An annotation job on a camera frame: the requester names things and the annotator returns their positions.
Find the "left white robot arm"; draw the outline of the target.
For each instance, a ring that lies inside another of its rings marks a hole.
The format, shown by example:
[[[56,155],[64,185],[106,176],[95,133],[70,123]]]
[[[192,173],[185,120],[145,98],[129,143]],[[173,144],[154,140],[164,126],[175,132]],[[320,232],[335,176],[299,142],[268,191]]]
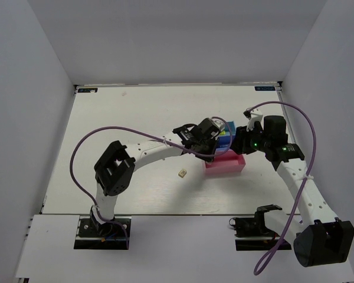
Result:
[[[111,142],[94,165],[97,203],[90,210],[93,229],[99,235],[112,231],[117,197],[129,187],[135,171],[153,162],[191,151],[197,158],[211,162],[218,136],[224,128],[223,122],[205,118],[198,125],[177,127],[160,140],[152,138],[128,146],[119,141]]]

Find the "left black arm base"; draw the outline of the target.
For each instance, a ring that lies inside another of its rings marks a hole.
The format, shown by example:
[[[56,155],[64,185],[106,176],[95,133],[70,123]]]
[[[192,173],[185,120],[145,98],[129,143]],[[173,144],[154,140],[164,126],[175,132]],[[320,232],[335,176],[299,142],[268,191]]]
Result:
[[[131,219],[117,218],[126,229],[124,231],[118,225],[105,223],[102,228],[97,229],[90,218],[80,218],[78,222],[76,237],[74,240],[75,250],[128,250],[126,238],[130,240]]]

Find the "small beige eraser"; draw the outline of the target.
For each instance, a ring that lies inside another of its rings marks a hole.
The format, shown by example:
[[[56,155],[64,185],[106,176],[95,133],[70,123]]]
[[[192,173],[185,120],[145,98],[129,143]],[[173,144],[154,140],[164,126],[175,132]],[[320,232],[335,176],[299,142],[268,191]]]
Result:
[[[182,170],[178,173],[178,176],[181,177],[181,178],[184,178],[186,174],[187,174],[187,171],[186,171],[185,169],[182,169]]]

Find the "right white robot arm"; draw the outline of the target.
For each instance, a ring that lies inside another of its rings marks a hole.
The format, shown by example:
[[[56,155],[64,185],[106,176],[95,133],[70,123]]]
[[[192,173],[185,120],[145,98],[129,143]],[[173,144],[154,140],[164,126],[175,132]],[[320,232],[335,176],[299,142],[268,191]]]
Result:
[[[294,198],[301,221],[287,216],[278,205],[257,208],[254,227],[262,235],[275,232],[288,243],[304,267],[346,262],[354,237],[350,221],[342,221],[329,207],[308,174],[303,152],[289,143],[282,116],[250,120],[237,127],[231,149],[236,154],[262,152]]]

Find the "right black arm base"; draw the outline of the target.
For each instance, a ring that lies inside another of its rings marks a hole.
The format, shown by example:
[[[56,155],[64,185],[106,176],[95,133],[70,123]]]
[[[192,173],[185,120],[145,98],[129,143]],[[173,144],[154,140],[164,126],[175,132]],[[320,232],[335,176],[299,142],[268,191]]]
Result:
[[[277,244],[288,216],[277,205],[260,206],[252,217],[233,217],[237,251],[268,251]]]

